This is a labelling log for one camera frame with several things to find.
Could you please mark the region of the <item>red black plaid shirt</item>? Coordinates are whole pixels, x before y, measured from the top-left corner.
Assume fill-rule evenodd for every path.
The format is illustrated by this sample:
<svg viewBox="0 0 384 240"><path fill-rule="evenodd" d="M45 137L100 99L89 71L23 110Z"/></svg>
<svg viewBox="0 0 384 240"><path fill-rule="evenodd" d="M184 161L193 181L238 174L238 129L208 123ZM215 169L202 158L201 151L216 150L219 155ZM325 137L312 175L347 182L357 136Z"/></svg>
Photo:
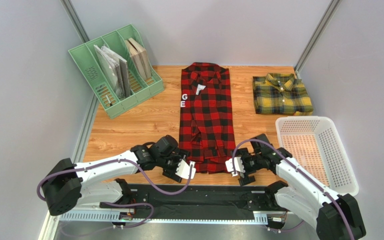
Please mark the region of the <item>red black plaid shirt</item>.
<svg viewBox="0 0 384 240"><path fill-rule="evenodd" d="M230 71L194 62L181 71L179 148L198 173L227 173L236 147Z"/></svg>

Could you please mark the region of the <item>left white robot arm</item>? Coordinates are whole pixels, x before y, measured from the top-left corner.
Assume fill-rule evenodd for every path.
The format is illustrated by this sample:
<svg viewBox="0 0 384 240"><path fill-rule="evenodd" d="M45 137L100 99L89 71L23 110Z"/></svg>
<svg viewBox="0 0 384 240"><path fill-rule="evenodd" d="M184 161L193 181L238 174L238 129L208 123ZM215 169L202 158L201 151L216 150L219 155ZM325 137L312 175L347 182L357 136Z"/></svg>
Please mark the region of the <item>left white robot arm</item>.
<svg viewBox="0 0 384 240"><path fill-rule="evenodd" d="M99 208L135 208L147 206L134 200L124 175L142 174L147 182L164 195L174 196L186 190L163 190L146 174L156 167L163 176L178 183L189 184L196 173L195 162L188 161L190 153L179 148L170 135L156 142L146 142L101 160L74 163L70 158L60 160L36 188L39 199L46 202L52 216L65 214L77 206L97 204Z"/></svg>

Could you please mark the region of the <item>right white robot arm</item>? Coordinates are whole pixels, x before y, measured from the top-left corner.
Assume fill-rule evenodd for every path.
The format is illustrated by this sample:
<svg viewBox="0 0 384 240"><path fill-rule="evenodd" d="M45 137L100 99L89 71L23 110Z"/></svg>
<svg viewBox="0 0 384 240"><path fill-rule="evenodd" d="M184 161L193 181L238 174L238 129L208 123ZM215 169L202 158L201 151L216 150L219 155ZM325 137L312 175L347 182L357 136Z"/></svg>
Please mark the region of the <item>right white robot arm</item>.
<svg viewBox="0 0 384 240"><path fill-rule="evenodd" d="M320 240L359 240L367 231L358 201L340 194L305 170L286 149L275 148L260 134L249 139L253 152L236 146L226 169L238 176L241 186L255 181L258 170L266 169L281 178L265 187L266 203L294 213L315 230Z"/></svg>

